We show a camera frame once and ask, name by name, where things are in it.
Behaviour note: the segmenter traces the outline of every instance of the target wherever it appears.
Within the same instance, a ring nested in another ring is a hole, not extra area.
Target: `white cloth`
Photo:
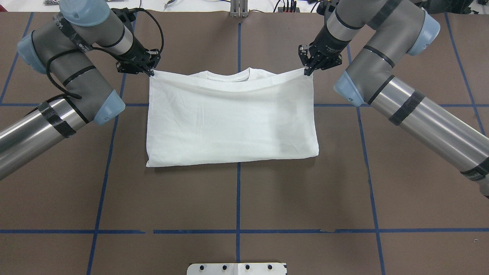
[[[147,167],[303,159],[319,153],[304,69],[234,75],[154,71]]]

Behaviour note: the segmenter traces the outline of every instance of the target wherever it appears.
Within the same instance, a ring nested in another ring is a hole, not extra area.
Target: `light blue joint cap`
[[[361,94],[358,92],[358,89],[355,87],[355,84],[346,71],[341,74],[338,81],[335,83],[334,90],[355,107],[364,103]]]
[[[27,65],[30,65],[34,70],[42,74],[46,73],[46,67],[41,63],[37,56],[34,44],[32,44],[32,33],[26,35],[17,43],[17,52],[22,57]]]
[[[98,110],[93,121],[98,125],[103,125],[120,114],[125,108],[126,104],[124,104],[124,101],[113,90]]]
[[[70,23],[83,27],[98,25],[111,13],[104,0],[61,0],[60,11]]]
[[[424,51],[436,36],[440,32],[440,23],[438,23],[433,17],[431,17],[427,11],[424,11],[424,23],[421,28],[420,34],[414,45],[411,47],[409,55],[417,55],[418,53]]]

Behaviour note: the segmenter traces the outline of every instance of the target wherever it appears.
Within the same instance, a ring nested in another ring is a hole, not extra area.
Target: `black cable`
[[[319,4],[319,2],[321,2],[321,1],[318,1],[318,2],[316,2],[316,4],[314,4],[314,7],[312,7],[311,12],[313,12],[313,11],[314,11],[314,9],[315,9],[315,8],[316,8],[316,6]]]
[[[277,9],[278,3],[280,3],[280,0],[277,1],[277,4],[275,5],[275,8],[273,9],[273,12],[275,12],[275,10]]]
[[[159,49],[159,52],[161,53],[161,51],[163,51],[163,46],[165,44],[165,40],[163,39],[163,30],[161,30],[161,26],[159,25],[156,18],[149,11],[147,11],[145,9],[137,9],[137,11],[142,11],[142,12],[146,13],[147,15],[149,15],[149,17],[151,17],[151,19],[153,19],[153,21],[155,21],[156,26],[158,26],[159,34],[161,36],[161,48]]]
[[[61,53],[58,53],[56,54],[55,56],[51,57],[47,62],[46,62],[46,75],[48,77],[48,79],[51,81],[51,83],[56,87],[58,88],[60,91],[62,91],[64,93],[64,95],[66,96],[71,96],[73,98],[76,98],[76,99],[82,99],[82,97],[79,95],[79,94],[75,94],[75,93],[71,93],[69,92],[68,90],[66,90],[65,88],[61,87],[58,83],[56,83],[56,81],[54,81],[53,77],[51,76],[51,71],[49,70],[50,67],[51,67],[51,63],[56,59],[56,58],[59,58],[59,57],[62,57],[63,55],[67,55],[67,54],[70,54],[70,53],[75,53],[75,52],[80,52],[79,49],[72,49],[72,50],[67,50],[67,51],[64,51],[64,52],[61,52]]]

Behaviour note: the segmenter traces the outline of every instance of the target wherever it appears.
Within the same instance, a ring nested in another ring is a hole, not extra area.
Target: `black cable tie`
[[[93,50],[92,46],[88,44],[71,26],[68,20],[65,19],[60,12],[53,17],[54,23],[60,29],[60,31],[70,39],[82,52],[89,52]]]
[[[45,101],[37,107],[44,118],[65,138],[74,135],[76,131],[64,120],[60,118],[58,113]]]

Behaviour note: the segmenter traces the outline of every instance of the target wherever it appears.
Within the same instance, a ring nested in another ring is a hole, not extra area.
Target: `gray cylinder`
[[[489,156],[489,138],[397,77],[375,97],[371,106],[461,172],[477,167]],[[476,182],[481,193],[489,196],[489,180]]]
[[[53,101],[50,106],[75,131],[85,125],[66,100]],[[0,180],[63,139],[38,110],[11,125],[0,133]]]

